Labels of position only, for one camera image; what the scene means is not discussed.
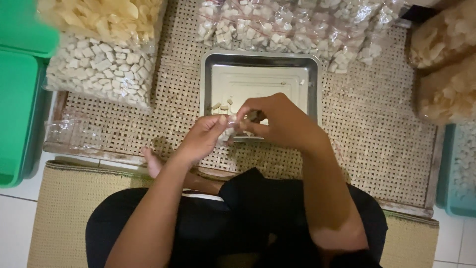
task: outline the green plastic container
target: green plastic container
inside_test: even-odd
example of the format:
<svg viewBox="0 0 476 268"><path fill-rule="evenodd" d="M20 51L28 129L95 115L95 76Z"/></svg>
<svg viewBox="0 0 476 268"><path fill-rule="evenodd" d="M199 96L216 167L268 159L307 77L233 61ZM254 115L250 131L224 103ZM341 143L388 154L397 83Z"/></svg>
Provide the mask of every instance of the green plastic container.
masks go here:
<svg viewBox="0 0 476 268"><path fill-rule="evenodd" d="M468 193L465 196L456 195L457 186L454 183L454 168L456 166L455 137L459 128L449 124L445 129L445 140L441 156L441 166L436 187L436 206L442 208L450 216L476 217L476 195Z"/></svg>
<svg viewBox="0 0 476 268"><path fill-rule="evenodd" d="M44 72L38 58L0 50L0 188L17 186L33 168Z"/></svg>
<svg viewBox="0 0 476 268"><path fill-rule="evenodd" d="M0 50L51 58L58 31L38 20L35 0L0 0Z"/></svg>

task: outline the bamboo tray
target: bamboo tray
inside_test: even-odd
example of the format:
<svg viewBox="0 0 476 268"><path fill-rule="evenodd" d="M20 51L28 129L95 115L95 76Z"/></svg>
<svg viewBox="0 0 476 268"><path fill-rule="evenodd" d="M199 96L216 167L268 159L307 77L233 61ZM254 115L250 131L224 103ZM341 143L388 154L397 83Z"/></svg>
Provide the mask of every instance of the bamboo tray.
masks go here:
<svg viewBox="0 0 476 268"><path fill-rule="evenodd" d="M142 146L164 158L177 148L199 115L200 60L209 48L194 41L197 2L170 0L159 43L152 114L74 93L58 94L54 120L64 113L88 118L102 130L101 149L71 149L46 141L47 152L143 165ZM444 128L422 122L413 111L417 79L407 64L409 29L394 26L391 47L372 66L358 62L347 74L323 73L322 125L338 144L351 183L384 209L431 217ZM220 147L199 170L227 176L256 166L266 177L300 178L297 151L267 143Z"/></svg>

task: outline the wooden frame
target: wooden frame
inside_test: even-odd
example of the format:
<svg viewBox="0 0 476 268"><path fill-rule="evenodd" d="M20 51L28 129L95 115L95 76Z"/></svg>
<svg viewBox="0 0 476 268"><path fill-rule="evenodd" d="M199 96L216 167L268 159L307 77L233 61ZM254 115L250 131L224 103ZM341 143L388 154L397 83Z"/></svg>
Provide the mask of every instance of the wooden frame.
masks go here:
<svg viewBox="0 0 476 268"><path fill-rule="evenodd" d="M66 106L66 100L68 98L68 92L58 92L56 101L53 104L53 120L61 120L63 109ZM438 182L438 173L441 164L441 154L443 149L443 139L445 137L445 128L438 127L435 132L434 149L432 155L431 170L428 178L428 187L426 190L425 205L424 207L411 206L407 204L386 201L379 199L378 202L383 209L392 210L400 213L411 214L415 216L421 216L431 218L433 216L433 206L436 198L436 184ZM138 155L126 155L115 152L107 152L97 149L69 149L60 144L45 142L43 144L43 150L50 153L77 155L84 157L96 158L99 160L119 162L129 165L145 165L144 158ZM227 179L230 176L235 175L232 172L226 172L221 170L215 170L210 168L198 167L196 172L212 177L218 180Z"/></svg>

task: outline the green lid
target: green lid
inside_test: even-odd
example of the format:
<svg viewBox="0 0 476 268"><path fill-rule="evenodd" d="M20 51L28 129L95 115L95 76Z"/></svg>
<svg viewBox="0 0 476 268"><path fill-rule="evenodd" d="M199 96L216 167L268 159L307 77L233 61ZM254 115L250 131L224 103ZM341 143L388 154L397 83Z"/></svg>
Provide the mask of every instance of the green lid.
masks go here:
<svg viewBox="0 0 476 268"><path fill-rule="evenodd" d="M21 180L23 158L38 87L35 57L0 50L0 187Z"/></svg>
<svg viewBox="0 0 476 268"><path fill-rule="evenodd" d="M0 1L0 50L51 58L58 31L40 22L35 0Z"/></svg>

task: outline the stainless steel tray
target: stainless steel tray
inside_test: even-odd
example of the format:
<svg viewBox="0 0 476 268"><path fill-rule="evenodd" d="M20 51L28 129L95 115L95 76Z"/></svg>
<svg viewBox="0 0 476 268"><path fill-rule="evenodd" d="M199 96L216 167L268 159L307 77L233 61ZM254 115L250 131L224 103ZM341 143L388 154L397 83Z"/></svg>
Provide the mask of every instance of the stainless steel tray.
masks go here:
<svg viewBox="0 0 476 268"><path fill-rule="evenodd" d="M321 125L320 69L319 59L307 54L209 51L203 55L200 66L200 116L211 114L210 107L217 102L213 102L214 98L225 100L226 97L223 96L239 91L237 105L241 106L244 99L252 97L247 96L247 90L256 94L256 91L262 89L263 96L277 90L284 91L298 107ZM260 142L262 138L239 136L235 141Z"/></svg>

